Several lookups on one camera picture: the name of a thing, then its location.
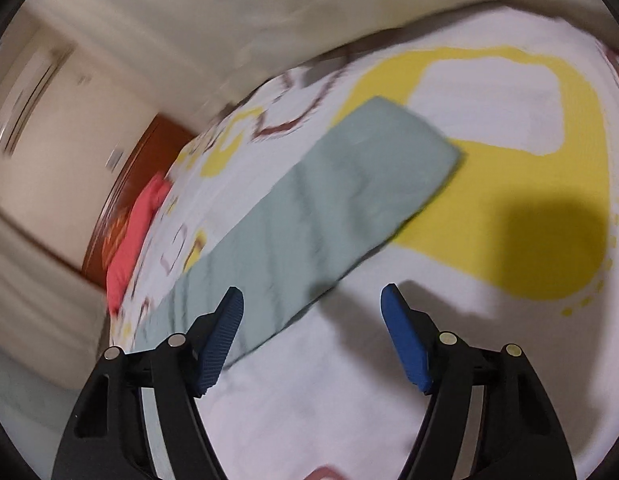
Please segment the coral red pillow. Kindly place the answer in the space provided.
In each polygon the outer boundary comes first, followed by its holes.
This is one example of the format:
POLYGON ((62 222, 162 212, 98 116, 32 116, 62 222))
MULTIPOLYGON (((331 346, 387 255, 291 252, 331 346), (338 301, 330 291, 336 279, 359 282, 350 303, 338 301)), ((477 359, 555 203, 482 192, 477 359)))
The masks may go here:
POLYGON ((146 234, 171 188, 172 182, 163 172, 154 174, 132 205, 123 226, 115 236, 110 236, 110 252, 105 268, 105 297, 112 318, 119 314, 146 234))

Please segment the sage green quilted down garment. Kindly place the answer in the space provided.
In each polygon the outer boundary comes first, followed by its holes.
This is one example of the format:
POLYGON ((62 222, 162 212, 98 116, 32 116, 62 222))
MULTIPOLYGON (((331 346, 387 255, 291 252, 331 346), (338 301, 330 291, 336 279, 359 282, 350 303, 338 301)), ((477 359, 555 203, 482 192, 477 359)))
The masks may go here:
POLYGON ((391 238, 460 160, 459 148, 423 119, 379 96, 368 100, 176 282, 132 348, 153 349, 185 332, 236 286, 244 317, 227 361, 238 361, 391 238))

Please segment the brown wooden headboard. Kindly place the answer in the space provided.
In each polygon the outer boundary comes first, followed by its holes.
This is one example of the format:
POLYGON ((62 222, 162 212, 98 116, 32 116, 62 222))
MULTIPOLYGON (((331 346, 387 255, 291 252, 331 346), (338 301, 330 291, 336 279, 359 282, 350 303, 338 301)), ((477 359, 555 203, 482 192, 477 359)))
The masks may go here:
POLYGON ((111 225, 128 214, 134 201, 157 172, 166 174, 181 149, 195 137, 190 129, 165 115, 154 117, 148 129, 127 156, 92 231, 82 262, 82 276, 105 288, 103 243, 111 225))

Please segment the white wall air conditioner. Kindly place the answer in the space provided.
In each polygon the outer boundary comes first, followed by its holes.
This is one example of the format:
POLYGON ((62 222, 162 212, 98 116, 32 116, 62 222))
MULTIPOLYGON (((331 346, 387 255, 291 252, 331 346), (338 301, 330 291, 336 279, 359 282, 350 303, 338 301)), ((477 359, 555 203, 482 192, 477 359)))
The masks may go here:
POLYGON ((0 84, 0 155, 11 157, 16 144, 52 79, 73 53, 68 44, 37 48, 14 76, 0 84))

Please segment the white patterned bed sheet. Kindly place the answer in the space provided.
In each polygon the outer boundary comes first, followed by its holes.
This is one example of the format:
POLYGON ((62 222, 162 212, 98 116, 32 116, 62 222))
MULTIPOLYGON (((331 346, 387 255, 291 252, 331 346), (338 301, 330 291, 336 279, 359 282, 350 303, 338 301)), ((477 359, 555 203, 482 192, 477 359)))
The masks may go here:
POLYGON ((447 183, 198 401, 232 479, 394 479, 428 400, 380 311, 396 284, 468 344, 527 354, 579 478, 619 436, 619 55, 553 18, 447 16, 292 68, 191 141, 111 341, 126 351, 176 282, 336 124, 379 96, 459 148, 447 183))

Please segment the grey wall switch panel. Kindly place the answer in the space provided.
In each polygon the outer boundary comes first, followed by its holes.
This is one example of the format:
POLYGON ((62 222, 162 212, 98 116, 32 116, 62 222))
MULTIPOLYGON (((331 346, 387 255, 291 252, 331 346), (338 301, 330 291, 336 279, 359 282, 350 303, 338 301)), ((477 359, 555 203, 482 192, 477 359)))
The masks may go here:
POLYGON ((122 158, 123 154, 124 151, 121 148, 114 148, 114 150, 111 151, 110 156, 108 156, 108 160, 105 163, 105 168, 113 171, 119 163, 120 159, 122 158))

